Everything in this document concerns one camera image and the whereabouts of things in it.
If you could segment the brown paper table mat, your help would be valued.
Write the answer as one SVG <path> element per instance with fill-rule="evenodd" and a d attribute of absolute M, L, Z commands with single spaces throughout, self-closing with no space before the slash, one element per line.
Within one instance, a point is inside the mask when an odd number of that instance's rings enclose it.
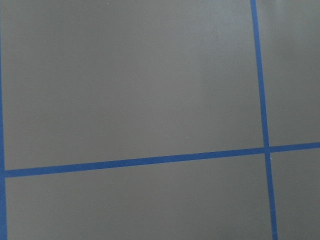
<path fill-rule="evenodd" d="M 317 240 L 317 0 L 3 0 L 3 240 Z"/>

